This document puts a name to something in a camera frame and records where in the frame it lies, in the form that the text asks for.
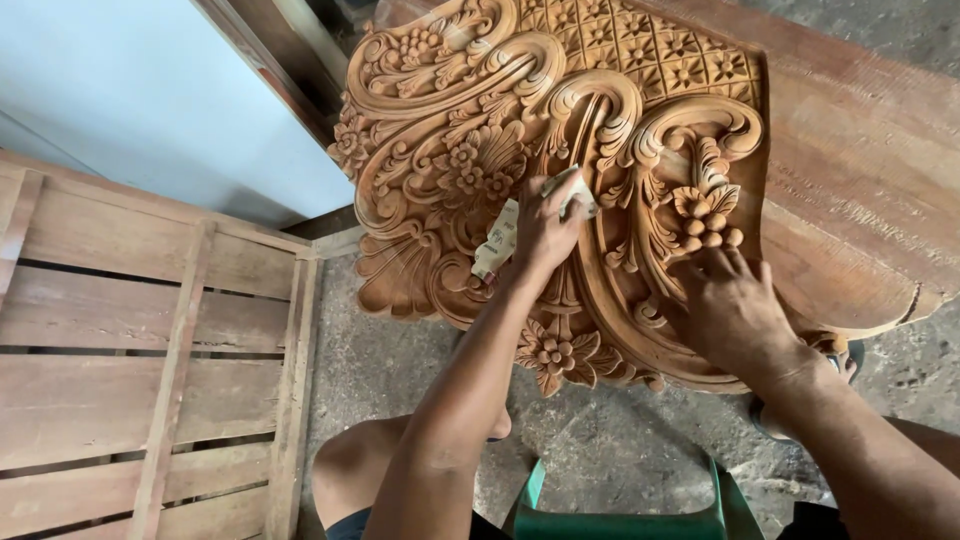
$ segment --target wooden post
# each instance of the wooden post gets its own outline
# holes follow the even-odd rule
[[[307,411],[313,380],[313,320],[317,280],[324,262],[298,260],[294,270],[293,296],[287,316],[286,352],[280,375],[276,407],[276,436],[271,452],[269,503],[265,536],[288,540],[297,529],[300,488],[303,485],[303,455],[306,446]]]
[[[36,201],[40,198],[42,188],[42,174],[34,170],[24,172],[16,202],[13,203],[10,214],[0,217],[6,221],[3,236],[0,237],[0,307],[3,306],[3,301],[7,297],[13,270],[16,269],[16,261],[20,258],[23,240],[27,237],[27,229],[30,227],[30,220],[34,216]]]
[[[210,260],[216,223],[204,220],[193,228],[190,251],[187,254],[180,283],[180,298],[174,313],[170,345],[163,363],[160,389],[156,396],[154,420],[147,437],[147,454],[143,459],[140,485],[133,503],[133,517],[128,529],[128,540],[156,538],[160,519],[160,504],[170,468],[170,452],[177,433],[177,419],[186,381],[193,331],[197,323],[200,300],[204,295],[206,267]]]

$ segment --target carved fan motif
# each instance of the carved fan motif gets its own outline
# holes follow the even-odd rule
[[[664,378],[742,391],[677,343],[651,294],[682,301],[672,260],[756,230],[737,204],[762,189],[762,65],[619,0],[453,0],[368,30],[327,149],[368,232],[360,307],[467,328],[493,293],[473,252],[504,201],[577,162],[602,211],[531,311],[517,363],[544,396]]]

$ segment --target wood carving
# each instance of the wood carving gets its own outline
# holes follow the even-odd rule
[[[620,0],[451,0],[368,34],[327,151],[356,183],[368,313],[467,328],[495,285],[473,252],[531,174],[577,162],[600,202],[517,347],[564,381],[743,391],[677,342],[651,292],[703,246],[757,250],[762,53]]]

